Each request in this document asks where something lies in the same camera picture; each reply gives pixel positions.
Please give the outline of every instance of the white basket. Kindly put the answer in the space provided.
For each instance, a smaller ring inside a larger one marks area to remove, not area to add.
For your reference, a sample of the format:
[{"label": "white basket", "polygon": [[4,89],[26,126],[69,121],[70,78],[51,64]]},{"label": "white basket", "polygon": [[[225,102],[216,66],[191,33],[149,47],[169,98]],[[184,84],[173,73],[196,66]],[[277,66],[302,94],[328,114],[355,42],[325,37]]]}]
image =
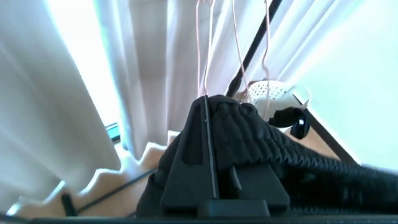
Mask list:
[{"label": "white basket", "polygon": [[295,99],[292,94],[296,86],[288,85],[280,81],[269,81],[269,107],[267,109],[267,81],[259,81],[250,85],[247,93],[241,98],[242,103],[253,104],[259,115],[265,120],[273,118],[277,110],[283,110],[288,107],[295,107],[305,109],[308,105],[309,99],[303,105]]}]

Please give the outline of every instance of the white wall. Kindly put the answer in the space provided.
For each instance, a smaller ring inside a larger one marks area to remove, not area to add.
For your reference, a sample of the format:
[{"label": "white wall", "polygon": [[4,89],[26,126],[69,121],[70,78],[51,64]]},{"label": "white wall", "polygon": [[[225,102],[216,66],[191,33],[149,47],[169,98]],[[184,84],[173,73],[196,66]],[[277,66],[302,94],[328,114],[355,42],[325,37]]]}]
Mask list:
[{"label": "white wall", "polygon": [[398,170],[398,1],[361,1],[297,72],[310,109],[362,164]]}]

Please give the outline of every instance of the bright window light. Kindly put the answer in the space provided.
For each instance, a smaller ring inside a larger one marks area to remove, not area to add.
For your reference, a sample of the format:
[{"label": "bright window light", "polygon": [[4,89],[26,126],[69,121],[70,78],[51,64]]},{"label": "bright window light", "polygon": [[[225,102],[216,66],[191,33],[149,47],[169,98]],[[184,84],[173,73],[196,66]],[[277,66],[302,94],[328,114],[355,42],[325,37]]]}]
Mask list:
[{"label": "bright window light", "polygon": [[105,126],[118,121],[119,106],[93,1],[48,0],[54,23],[73,57]]}]

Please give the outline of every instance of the black fabric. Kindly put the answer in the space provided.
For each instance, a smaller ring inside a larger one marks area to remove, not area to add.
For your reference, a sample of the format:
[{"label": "black fabric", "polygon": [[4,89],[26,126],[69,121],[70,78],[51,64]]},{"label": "black fabric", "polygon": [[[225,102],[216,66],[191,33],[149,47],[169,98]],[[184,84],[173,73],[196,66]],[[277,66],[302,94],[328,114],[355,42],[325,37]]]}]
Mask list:
[{"label": "black fabric", "polygon": [[310,116],[307,110],[300,108],[286,108],[275,112],[269,124],[277,128],[292,126],[290,134],[297,139],[303,139],[310,131]]},{"label": "black fabric", "polygon": [[[290,196],[294,215],[398,213],[397,176],[323,157],[267,124],[251,104],[213,96],[209,105],[219,173],[232,166],[270,163]],[[160,199],[178,142],[177,137],[150,177],[138,217],[161,214]]]}]

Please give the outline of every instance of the floor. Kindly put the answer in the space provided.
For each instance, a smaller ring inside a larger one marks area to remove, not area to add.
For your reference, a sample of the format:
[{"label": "floor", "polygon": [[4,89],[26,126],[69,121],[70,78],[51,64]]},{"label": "floor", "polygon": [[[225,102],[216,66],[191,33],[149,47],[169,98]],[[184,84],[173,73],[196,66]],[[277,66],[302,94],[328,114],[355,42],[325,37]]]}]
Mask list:
[{"label": "floor", "polygon": [[[295,139],[289,135],[287,130],[285,133],[294,141],[297,141],[318,153],[338,159],[336,154],[323,142],[321,137],[311,129],[308,136],[303,140]],[[86,195],[72,195],[72,201],[76,208],[80,208],[95,198],[104,195],[105,193],[119,187],[126,183],[128,180],[137,177],[138,175],[149,170],[151,167],[155,167],[156,164],[145,164],[144,162],[133,161],[129,152],[123,150],[119,145],[116,146],[116,150],[121,157],[122,164],[125,166],[119,172],[104,172],[99,175],[95,186]],[[147,157],[150,157],[152,161],[158,161],[161,153],[156,150],[151,150]],[[110,198],[102,201],[99,204],[87,209],[86,211],[79,214],[79,216],[107,216],[107,217],[125,217],[130,215],[136,210],[137,202],[141,196],[141,193],[145,189],[147,178],[140,180],[139,182],[127,187],[126,189],[112,195]],[[20,208],[15,215],[22,217],[63,217],[65,212],[63,211],[62,204],[60,203],[61,196],[65,190],[60,189],[55,193],[52,199],[48,202],[41,204],[28,204]]]}]

